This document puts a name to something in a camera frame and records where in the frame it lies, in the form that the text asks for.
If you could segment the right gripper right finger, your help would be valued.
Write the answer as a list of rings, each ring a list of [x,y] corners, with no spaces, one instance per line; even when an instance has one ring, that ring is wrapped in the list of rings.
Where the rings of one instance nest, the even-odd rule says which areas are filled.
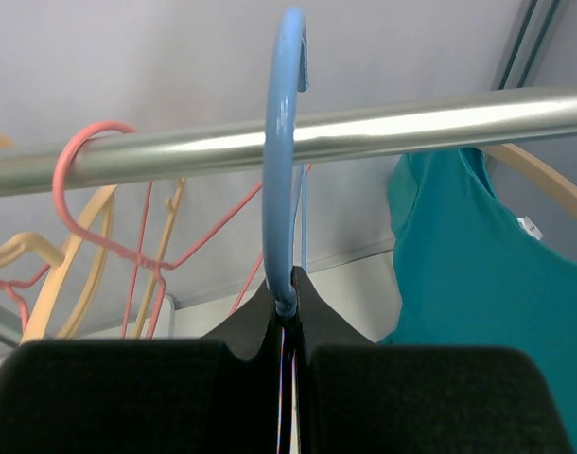
[[[297,421],[304,453],[569,453],[541,371],[484,346],[378,345],[317,292],[297,293]]]

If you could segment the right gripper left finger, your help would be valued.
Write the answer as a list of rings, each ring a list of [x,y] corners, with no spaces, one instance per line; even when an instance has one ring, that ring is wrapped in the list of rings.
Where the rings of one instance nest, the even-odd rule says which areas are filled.
[[[0,368],[0,453],[272,453],[280,343],[266,287],[199,339],[25,343]]]

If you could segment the pink wire hanger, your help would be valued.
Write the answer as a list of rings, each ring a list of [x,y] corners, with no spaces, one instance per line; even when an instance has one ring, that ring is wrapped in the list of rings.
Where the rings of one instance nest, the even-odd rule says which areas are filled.
[[[132,263],[131,283],[128,300],[125,306],[121,324],[121,336],[135,339],[150,339],[160,318],[164,294],[166,293],[166,279],[163,271],[174,271],[191,258],[200,248],[209,242],[237,213],[239,213],[265,187],[258,183],[247,193],[237,205],[224,215],[211,229],[203,234],[190,248],[174,261],[166,260],[166,252],[172,236],[179,210],[182,205],[186,187],[186,179],[175,181],[175,192],[172,198],[166,200],[166,224],[161,231],[160,244],[153,257],[143,252],[144,238],[148,227],[148,216],[153,183],[146,185],[144,200],[141,203],[142,215],[139,226],[131,228],[129,222],[136,219],[136,198],[129,200],[127,206],[115,206],[115,192],[117,185],[107,185],[99,188],[92,197],[97,205],[91,208],[87,205],[78,218],[73,218],[65,198],[65,184],[67,176],[76,163],[85,144],[94,136],[103,132],[134,133],[135,129],[119,121],[99,121],[85,127],[75,134],[63,148],[56,163],[52,180],[52,195],[58,216],[64,226],[71,233],[70,246],[78,247],[83,241],[97,245],[99,253],[113,252],[118,257]],[[142,302],[136,313],[133,331],[128,331],[131,309],[134,299],[136,279],[139,270],[147,270],[149,279],[143,293]]]
[[[49,271],[49,269],[49,265],[43,265],[31,278],[26,281],[0,279],[0,291],[4,291],[8,297],[19,307],[22,330],[26,329],[30,315],[27,302],[25,298],[17,292],[17,289],[31,288]]]

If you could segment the teal t shirt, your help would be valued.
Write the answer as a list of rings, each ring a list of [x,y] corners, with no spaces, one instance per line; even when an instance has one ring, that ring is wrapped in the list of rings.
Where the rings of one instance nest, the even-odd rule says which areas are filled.
[[[577,263],[523,229],[477,149],[403,155],[387,198],[402,297],[387,342],[525,352],[577,451]]]

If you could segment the light blue wire hanger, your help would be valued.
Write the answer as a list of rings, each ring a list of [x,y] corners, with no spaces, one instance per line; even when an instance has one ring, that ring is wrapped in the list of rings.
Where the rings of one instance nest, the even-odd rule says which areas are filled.
[[[272,53],[262,172],[265,274],[276,313],[285,320],[297,310],[291,278],[301,180],[293,178],[293,151],[297,95],[306,89],[306,17],[301,9],[292,7],[280,21]]]

